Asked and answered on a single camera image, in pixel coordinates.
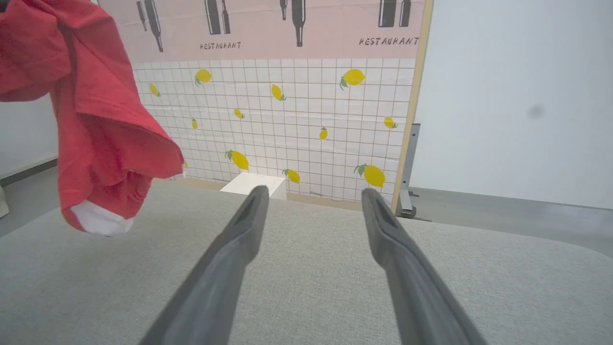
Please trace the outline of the white box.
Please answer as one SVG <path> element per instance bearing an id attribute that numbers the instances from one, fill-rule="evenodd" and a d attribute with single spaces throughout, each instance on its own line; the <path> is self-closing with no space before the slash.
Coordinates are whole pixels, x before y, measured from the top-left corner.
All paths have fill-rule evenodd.
<path id="1" fill-rule="evenodd" d="M 287 185 L 282 177 L 242 172 L 221 188 L 222 192 L 248 195 L 257 186 L 266 186 L 272 199 L 287 200 Z"/>

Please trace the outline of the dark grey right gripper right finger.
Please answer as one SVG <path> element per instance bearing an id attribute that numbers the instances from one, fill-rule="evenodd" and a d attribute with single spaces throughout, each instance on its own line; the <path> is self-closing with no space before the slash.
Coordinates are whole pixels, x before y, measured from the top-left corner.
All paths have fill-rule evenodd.
<path id="1" fill-rule="evenodd" d="M 362 212 L 371 253 L 386 273 L 401 345 L 488 345 L 376 190 L 362 191 Z"/>

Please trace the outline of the lemon print restaurant backdrop panel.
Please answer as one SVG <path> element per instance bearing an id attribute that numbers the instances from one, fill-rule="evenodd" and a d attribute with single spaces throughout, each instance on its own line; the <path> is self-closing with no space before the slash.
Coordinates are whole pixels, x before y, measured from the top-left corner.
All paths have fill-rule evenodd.
<path id="1" fill-rule="evenodd" d="M 433 0 L 92 0 L 187 175 L 399 201 Z"/>

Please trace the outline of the red garment with white trim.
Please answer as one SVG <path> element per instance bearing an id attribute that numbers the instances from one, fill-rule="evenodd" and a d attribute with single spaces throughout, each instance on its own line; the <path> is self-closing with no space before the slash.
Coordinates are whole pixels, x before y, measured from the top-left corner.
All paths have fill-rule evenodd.
<path id="1" fill-rule="evenodd" d="M 184 157 L 140 101 L 113 18 L 90 0 L 0 0 L 0 102 L 49 95 L 61 212 L 75 229 L 127 233 L 152 180 Z"/>

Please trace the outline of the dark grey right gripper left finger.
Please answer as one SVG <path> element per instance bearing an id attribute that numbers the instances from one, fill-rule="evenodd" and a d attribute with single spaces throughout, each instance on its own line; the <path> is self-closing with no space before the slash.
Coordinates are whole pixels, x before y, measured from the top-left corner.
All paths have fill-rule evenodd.
<path id="1" fill-rule="evenodd" d="M 258 255 L 269 190 L 252 189 L 139 345 L 227 345 L 247 266 Z"/>

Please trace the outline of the grey metal panel bracket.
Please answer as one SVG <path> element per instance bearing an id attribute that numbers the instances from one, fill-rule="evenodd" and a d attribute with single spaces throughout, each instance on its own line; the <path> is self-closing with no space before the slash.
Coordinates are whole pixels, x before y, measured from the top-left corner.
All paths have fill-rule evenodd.
<path id="1" fill-rule="evenodd" d="M 415 159 L 417 143 L 420 137 L 421 124 L 412 124 L 409 133 L 407 153 L 401 178 L 400 193 L 397 206 L 397 214 L 401 218 L 414 219 L 417 213 L 416 206 L 412 199 L 418 197 L 409 189 L 412 166 Z"/>

